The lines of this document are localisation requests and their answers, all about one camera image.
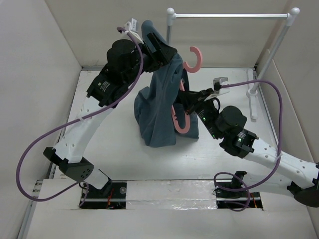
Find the teal t shirt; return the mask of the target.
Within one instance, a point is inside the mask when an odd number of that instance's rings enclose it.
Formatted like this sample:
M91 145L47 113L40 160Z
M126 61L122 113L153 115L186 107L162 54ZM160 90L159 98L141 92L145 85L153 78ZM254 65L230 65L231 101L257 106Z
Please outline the teal t shirt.
M140 135L149 147L164 147L176 144L176 136L199 139L198 118L190 115L190 130L186 134L177 133L171 117L174 105L181 127L184 127L184 108L177 103L180 80L189 87L187 72L183 69L182 57L177 53L169 64L153 72L151 83L141 89L134 101L134 115L139 125Z

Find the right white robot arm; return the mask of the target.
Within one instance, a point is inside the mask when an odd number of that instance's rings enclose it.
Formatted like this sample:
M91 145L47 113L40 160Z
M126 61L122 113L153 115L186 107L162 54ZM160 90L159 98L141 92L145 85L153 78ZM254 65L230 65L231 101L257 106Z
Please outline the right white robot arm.
M200 92L179 91L177 98L186 114L197 114L220 147L232 156L261 164L275 173L262 177L237 171L229 183L216 185L216 194L222 198L249 195L254 189L293 197L297 202L317 208L319 206L319 166L298 159L266 143L255 133L244 128L247 118L235 106L220 108L220 101L211 96L212 89Z

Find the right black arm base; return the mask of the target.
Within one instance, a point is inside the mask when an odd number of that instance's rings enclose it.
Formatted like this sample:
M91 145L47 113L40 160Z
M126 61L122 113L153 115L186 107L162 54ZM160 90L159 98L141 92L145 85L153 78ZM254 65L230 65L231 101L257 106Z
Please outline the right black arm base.
M246 171L236 171L234 174L219 172L214 176L213 195L216 196L219 209L242 212L246 209L263 208L259 192L243 190L248 186L244 182L247 175Z

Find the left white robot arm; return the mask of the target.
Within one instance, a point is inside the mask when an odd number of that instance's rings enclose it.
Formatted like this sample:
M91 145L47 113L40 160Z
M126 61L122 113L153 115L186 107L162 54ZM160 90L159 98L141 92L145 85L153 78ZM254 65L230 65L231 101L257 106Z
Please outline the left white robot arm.
M167 65L177 50L154 33L148 38L151 49L136 33L123 30L127 38L115 41L107 51L107 64L94 78L85 101L64 137L44 150L44 156L70 179L88 183L99 197L111 193L112 180L84 158L84 151L102 121L129 93L144 72L154 72Z

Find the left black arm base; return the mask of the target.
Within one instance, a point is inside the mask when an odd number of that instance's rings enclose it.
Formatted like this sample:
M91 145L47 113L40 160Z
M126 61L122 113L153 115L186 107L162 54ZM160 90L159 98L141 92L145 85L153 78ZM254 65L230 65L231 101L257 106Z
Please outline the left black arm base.
M80 183L81 196L79 208L92 210L123 210L126 209L127 181L113 181L106 195L98 192L91 185Z

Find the pink plastic hanger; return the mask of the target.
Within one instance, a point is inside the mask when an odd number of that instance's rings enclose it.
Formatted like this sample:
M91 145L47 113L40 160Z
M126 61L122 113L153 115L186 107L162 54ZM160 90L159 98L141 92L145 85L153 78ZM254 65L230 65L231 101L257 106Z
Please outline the pink plastic hanger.
M200 51L200 49L198 47L195 46L190 46L189 47L190 52L193 52L196 57L197 57L197 62L195 64L195 66L191 67L186 61L183 62L183 69L188 72L188 73L196 73L200 70L200 68L202 67L202 63L203 63L203 55L202 52ZM179 89L182 91L185 91L185 89L189 89L189 87L185 86L185 80L182 78L180 80L180 84L179 84ZM186 134L189 132L190 130L190 116L187 115L186 113L184 113L184 127L181 127L179 125L177 116L176 116L176 111L174 108L174 105L171 106L171 117L172 117L172 122L174 125L174 129L177 131L177 133L180 134Z

